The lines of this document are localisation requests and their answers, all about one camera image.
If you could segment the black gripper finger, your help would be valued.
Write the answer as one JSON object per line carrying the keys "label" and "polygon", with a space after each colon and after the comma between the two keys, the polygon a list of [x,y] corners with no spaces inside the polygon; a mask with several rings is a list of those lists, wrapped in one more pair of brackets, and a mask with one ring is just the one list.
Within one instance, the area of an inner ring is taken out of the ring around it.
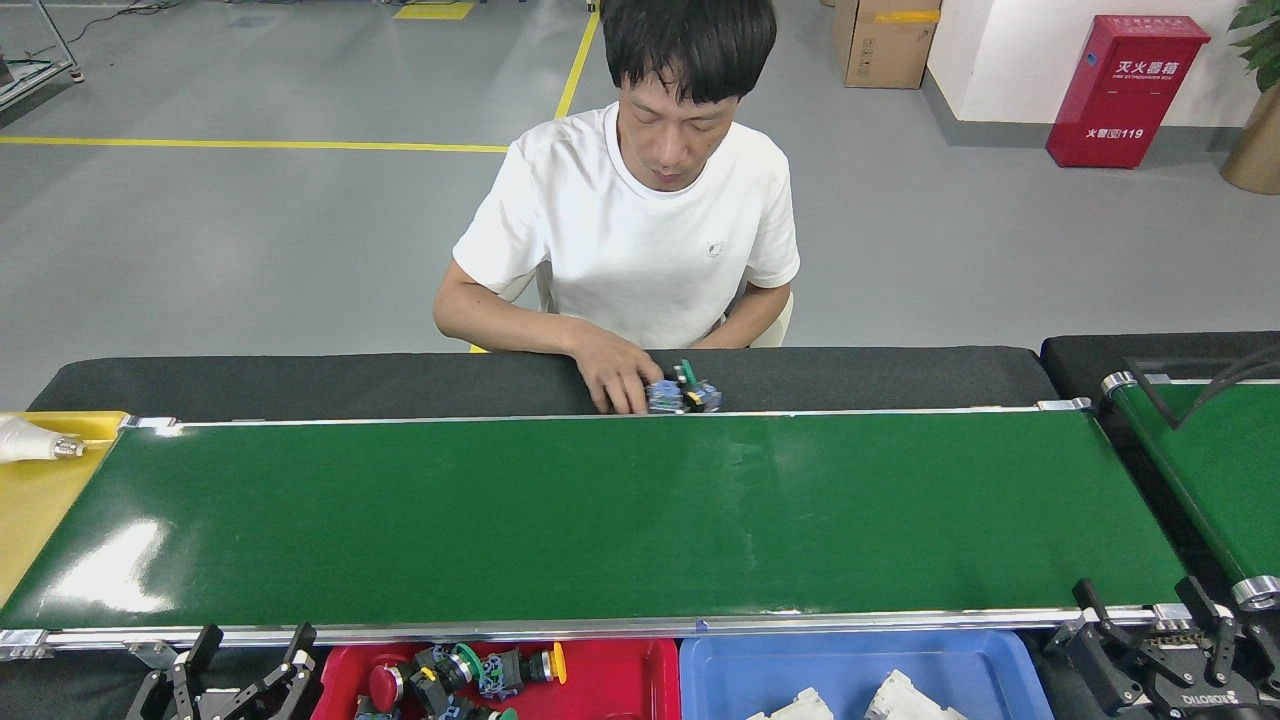
{"label": "black gripper finger", "polygon": [[310,719],[321,694],[312,655],[316,630],[302,623],[285,657],[242,689],[215,689],[215,719]]}
{"label": "black gripper finger", "polygon": [[128,651],[148,666],[125,719],[201,719],[198,675],[209,669],[223,630],[206,625],[195,643],[178,652],[165,641],[127,643]]}

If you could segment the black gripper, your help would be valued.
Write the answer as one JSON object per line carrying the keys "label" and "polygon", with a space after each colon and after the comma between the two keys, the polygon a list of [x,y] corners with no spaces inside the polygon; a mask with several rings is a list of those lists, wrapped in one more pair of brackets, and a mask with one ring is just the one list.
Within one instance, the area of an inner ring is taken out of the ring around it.
{"label": "black gripper", "polygon": [[1233,671],[1236,624],[1194,577],[1178,583],[1178,597],[1210,641],[1201,655],[1169,655],[1111,619],[1088,578],[1071,588],[1082,614],[1064,623],[1044,647],[1076,669],[1106,714],[1132,707],[1147,694],[1161,719],[1265,719],[1258,691]]}

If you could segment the person's right hand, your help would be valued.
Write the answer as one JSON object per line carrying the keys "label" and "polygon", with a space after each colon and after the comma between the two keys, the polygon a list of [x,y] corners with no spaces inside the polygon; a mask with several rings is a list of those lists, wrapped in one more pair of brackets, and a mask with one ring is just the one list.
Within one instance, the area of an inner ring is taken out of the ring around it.
{"label": "person's right hand", "polygon": [[666,378],[645,350],[590,324],[572,338],[568,355],[600,413],[648,414],[648,388]]}

